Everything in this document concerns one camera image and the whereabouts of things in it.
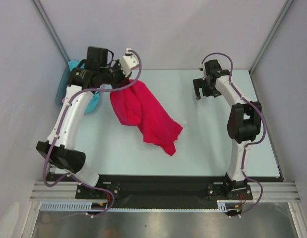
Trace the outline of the red t shirt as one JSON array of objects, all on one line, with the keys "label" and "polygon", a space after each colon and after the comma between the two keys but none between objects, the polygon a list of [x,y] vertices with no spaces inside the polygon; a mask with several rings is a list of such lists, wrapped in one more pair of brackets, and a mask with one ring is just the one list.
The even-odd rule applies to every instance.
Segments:
[{"label": "red t shirt", "polygon": [[175,141],[183,127],[174,121],[145,83],[110,93],[113,110],[122,125],[136,126],[145,143],[161,147],[166,154],[176,153]]}]

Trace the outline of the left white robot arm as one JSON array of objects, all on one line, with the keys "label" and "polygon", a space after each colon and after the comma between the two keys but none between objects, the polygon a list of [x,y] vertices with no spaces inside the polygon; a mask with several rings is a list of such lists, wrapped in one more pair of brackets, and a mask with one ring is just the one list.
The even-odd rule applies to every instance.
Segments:
[{"label": "left white robot arm", "polygon": [[112,54],[105,48],[88,47],[87,57],[70,70],[55,126],[47,139],[36,146],[45,166],[51,164],[87,185],[86,191],[93,198],[103,195],[104,186],[99,183],[99,174],[87,165],[85,153],[75,150],[82,118],[95,93],[103,91],[103,85],[111,85],[114,92],[125,89],[125,81],[139,66],[138,57],[131,49],[120,59],[108,59]]}]

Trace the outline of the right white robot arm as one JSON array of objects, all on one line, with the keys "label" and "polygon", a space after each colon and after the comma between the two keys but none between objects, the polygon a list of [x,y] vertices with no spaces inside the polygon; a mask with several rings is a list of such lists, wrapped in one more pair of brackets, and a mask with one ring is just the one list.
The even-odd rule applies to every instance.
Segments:
[{"label": "right white robot arm", "polygon": [[235,199],[247,185],[247,152],[261,131],[261,103],[247,99],[235,85],[232,72],[222,69],[216,59],[203,61],[199,70],[203,77],[192,81],[196,99],[223,96],[231,108],[227,132],[232,140],[232,154],[223,193]]}]

